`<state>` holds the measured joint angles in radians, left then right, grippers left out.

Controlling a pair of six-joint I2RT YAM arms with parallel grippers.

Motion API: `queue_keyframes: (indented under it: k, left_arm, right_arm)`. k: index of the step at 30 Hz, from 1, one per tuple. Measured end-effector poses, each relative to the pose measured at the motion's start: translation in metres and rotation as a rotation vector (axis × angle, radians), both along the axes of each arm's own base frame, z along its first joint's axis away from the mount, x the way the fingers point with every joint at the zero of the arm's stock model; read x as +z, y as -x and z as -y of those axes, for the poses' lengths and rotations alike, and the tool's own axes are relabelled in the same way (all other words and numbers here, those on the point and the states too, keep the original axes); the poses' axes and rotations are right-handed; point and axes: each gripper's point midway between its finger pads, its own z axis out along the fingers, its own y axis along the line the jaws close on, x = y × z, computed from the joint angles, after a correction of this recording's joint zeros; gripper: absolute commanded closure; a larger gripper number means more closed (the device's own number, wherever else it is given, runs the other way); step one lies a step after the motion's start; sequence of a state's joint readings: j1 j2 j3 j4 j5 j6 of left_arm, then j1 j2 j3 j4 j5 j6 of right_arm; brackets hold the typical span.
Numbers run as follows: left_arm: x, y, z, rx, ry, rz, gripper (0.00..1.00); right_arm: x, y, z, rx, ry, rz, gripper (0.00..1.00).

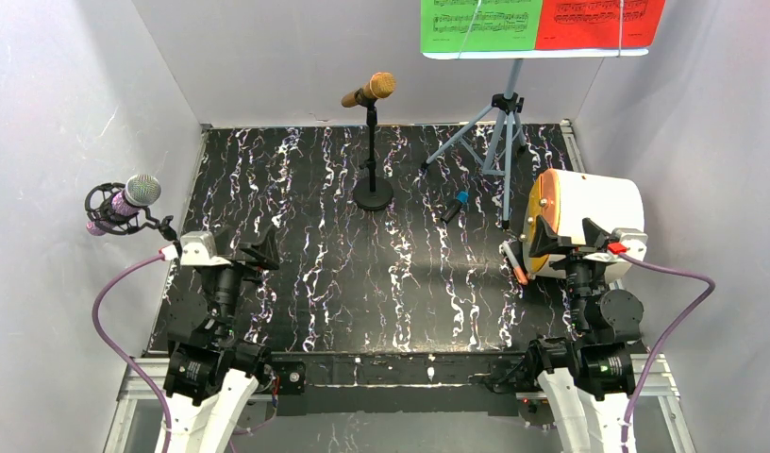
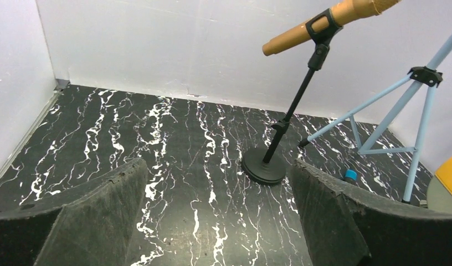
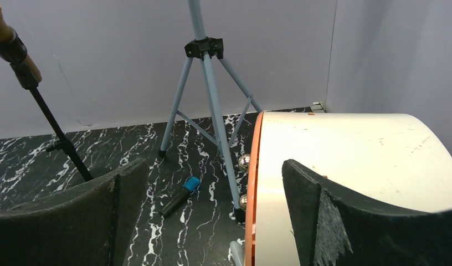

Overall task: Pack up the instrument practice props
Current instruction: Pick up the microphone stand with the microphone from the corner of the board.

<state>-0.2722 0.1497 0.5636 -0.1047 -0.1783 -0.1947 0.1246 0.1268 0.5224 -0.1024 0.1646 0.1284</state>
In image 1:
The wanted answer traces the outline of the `purple glitter microphone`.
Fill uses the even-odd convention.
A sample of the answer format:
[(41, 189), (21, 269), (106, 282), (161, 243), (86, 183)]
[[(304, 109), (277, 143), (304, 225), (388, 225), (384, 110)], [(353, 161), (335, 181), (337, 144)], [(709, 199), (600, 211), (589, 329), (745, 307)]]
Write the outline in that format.
[(152, 175), (100, 184), (84, 200), (86, 229), (93, 236), (127, 236), (145, 228), (158, 229), (160, 220), (151, 215), (150, 207), (160, 196), (160, 183)]

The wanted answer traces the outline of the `black tripod mic stand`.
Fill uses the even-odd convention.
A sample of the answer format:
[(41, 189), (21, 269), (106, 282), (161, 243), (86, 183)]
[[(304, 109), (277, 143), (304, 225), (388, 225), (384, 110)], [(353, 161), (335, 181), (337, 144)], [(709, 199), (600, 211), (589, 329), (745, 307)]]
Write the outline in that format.
[(84, 210), (88, 217), (86, 230), (93, 236), (130, 236), (144, 229), (156, 230), (169, 242), (178, 236), (172, 227), (173, 216), (155, 218), (149, 207), (131, 205), (125, 197), (123, 183), (103, 183), (92, 188), (85, 197)]

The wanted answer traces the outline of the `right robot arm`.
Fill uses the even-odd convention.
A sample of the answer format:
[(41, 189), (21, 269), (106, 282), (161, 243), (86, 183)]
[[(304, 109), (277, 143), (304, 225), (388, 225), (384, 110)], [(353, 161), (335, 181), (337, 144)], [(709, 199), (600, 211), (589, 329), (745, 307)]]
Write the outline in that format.
[(531, 342), (524, 376), (543, 389), (565, 452), (608, 452), (605, 440), (618, 422), (614, 397), (636, 389), (628, 347), (640, 339), (641, 301), (610, 289), (607, 271), (626, 262), (628, 247), (617, 233), (582, 221), (585, 243), (562, 236), (543, 216), (535, 219), (529, 256), (558, 255), (564, 272), (574, 339)]

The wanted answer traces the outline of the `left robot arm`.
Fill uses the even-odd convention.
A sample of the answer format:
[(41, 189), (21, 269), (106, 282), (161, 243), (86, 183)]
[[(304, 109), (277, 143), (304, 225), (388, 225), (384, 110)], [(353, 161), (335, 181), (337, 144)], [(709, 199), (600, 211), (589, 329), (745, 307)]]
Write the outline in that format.
[(280, 265), (276, 232), (268, 226), (255, 241), (223, 252), (216, 234), (193, 231), (163, 249), (167, 260), (200, 275), (206, 312), (190, 332), (167, 335), (158, 452), (224, 451), (250, 397), (258, 389), (277, 392), (271, 349), (234, 328), (243, 284), (260, 284), (264, 272)]

